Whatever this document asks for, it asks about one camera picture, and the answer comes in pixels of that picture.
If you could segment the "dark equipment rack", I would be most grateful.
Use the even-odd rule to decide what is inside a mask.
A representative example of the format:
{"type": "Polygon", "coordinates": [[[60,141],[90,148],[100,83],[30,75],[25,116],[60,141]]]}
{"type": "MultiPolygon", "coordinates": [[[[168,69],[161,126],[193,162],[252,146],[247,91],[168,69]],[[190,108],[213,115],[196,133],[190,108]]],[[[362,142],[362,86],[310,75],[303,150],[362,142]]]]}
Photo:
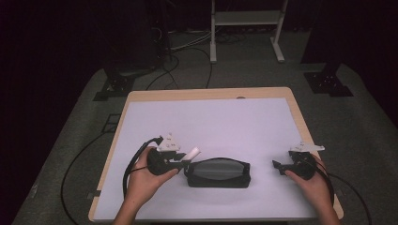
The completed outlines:
{"type": "Polygon", "coordinates": [[[138,68],[156,68],[169,50],[165,0],[109,0],[116,60],[138,68]]]}

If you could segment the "person's right hand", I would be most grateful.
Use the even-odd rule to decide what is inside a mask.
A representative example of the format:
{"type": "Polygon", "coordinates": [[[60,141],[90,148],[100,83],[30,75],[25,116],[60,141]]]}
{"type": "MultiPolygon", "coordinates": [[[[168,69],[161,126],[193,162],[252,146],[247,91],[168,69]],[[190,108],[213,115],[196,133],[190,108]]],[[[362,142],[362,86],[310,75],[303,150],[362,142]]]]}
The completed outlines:
{"type": "Polygon", "coordinates": [[[291,171],[286,171],[285,174],[301,188],[303,195],[316,212],[333,208],[329,187],[321,174],[317,172],[309,180],[304,180],[291,171]]]}

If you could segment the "black stand base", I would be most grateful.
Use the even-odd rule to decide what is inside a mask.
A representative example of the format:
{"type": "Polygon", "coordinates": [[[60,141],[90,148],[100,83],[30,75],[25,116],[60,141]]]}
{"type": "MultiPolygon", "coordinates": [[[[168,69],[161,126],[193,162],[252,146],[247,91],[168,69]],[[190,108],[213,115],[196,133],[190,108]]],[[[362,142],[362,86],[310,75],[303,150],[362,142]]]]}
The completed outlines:
{"type": "Polygon", "coordinates": [[[328,62],[321,71],[305,72],[304,77],[315,94],[329,94],[331,97],[352,97],[350,89],[337,76],[340,62],[328,62]]]}
{"type": "Polygon", "coordinates": [[[93,100],[106,101],[109,98],[126,97],[134,85],[134,78],[123,76],[113,63],[105,64],[103,69],[106,81],[93,100]]]}

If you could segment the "white table mat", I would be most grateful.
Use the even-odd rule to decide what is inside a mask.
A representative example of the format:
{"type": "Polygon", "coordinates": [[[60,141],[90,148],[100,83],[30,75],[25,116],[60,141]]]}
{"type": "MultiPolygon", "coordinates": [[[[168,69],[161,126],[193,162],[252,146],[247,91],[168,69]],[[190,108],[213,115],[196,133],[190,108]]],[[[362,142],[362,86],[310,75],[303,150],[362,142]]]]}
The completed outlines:
{"type": "Polygon", "coordinates": [[[250,163],[246,188],[189,187],[184,174],[167,181],[138,212],[139,221],[296,220],[314,216],[299,187],[273,167],[290,163],[301,142],[283,98],[131,102],[113,143],[113,156],[92,217],[115,218],[123,201],[122,177],[143,143],[173,135],[198,160],[233,158],[250,163]]]}

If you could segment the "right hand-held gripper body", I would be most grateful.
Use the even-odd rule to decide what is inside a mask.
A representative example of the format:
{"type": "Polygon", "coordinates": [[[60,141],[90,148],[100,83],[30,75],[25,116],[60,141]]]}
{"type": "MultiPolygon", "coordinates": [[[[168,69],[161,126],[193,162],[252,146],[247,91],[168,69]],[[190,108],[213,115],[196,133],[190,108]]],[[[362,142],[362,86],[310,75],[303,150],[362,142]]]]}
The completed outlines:
{"type": "Polygon", "coordinates": [[[323,145],[301,142],[290,148],[288,154],[293,163],[284,165],[283,171],[291,171],[304,180],[311,179],[315,174],[316,160],[313,152],[323,151],[323,145]]]}

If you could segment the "white stick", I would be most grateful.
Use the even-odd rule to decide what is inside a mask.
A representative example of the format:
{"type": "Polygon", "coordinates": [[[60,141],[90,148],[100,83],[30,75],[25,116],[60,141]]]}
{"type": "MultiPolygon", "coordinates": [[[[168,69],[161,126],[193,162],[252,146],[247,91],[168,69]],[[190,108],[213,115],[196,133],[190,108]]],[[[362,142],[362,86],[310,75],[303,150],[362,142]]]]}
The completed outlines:
{"type": "Polygon", "coordinates": [[[185,157],[184,160],[193,160],[200,154],[200,150],[194,147],[185,157]]]}

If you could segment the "black square floor frame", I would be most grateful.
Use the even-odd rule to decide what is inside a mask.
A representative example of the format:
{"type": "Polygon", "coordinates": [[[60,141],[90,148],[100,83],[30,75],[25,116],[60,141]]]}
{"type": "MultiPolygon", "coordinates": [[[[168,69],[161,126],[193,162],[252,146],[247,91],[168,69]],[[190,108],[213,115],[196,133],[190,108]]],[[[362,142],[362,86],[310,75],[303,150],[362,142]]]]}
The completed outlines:
{"type": "Polygon", "coordinates": [[[105,124],[102,127],[102,133],[115,133],[121,114],[120,113],[110,113],[106,119],[105,124]]]}

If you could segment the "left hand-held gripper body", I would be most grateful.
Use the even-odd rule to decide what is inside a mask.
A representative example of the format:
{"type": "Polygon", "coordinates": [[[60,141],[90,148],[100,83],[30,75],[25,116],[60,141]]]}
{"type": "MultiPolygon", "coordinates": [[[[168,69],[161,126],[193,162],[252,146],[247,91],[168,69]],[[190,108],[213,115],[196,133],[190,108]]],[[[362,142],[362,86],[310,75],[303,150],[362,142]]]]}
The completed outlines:
{"type": "Polygon", "coordinates": [[[158,146],[151,148],[147,154],[147,168],[154,175],[162,175],[173,169],[182,160],[176,160],[176,154],[180,153],[181,146],[171,133],[161,137],[158,146]]]}

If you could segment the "person's left hand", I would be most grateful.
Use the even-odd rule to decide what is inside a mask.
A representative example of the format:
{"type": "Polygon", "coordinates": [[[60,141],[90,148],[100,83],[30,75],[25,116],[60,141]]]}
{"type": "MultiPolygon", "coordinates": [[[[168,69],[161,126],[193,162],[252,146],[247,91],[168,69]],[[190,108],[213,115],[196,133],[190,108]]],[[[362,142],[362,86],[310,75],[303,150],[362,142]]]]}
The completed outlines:
{"type": "Polygon", "coordinates": [[[132,205],[144,205],[166,181],[178,174],[178,169],[161,175],[152,174],[147,168],[147,155],[150,150],[150,147],[144,150],[130,172],[125,201],[132,205]]]}

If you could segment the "white metal stand frame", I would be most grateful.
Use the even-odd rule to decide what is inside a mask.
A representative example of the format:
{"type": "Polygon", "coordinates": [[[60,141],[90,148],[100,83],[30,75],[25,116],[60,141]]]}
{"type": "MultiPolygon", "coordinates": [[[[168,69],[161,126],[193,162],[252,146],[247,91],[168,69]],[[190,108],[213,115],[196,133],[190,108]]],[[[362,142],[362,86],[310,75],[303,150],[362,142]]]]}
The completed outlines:
{"type": "Polygon", "coordinates": [[[288,6],[288,0],[283,0],[283,4],[278,10],[261,11],[217,11],[215,0],[211,0],[210,18],[210,44],[209,61],[217,62],[216,28],[218,26],[250,26],[250,25],[275,25],[276,30],[269,38],[276,59],[279,63],[285,61],[279,45],[279,38],[283,28],[283,21],[288,6]]]}

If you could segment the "black pencil case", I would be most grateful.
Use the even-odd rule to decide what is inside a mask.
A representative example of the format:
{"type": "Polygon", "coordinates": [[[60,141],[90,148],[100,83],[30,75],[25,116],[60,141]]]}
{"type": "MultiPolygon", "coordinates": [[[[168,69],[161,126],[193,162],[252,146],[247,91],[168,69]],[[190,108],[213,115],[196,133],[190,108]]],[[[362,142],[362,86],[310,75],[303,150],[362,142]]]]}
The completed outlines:
{"type": "Polygon", "coordinates": [[[227,157],[191,163],[184,169],[191,188],[247,188],[251,164],[227,157]]]}

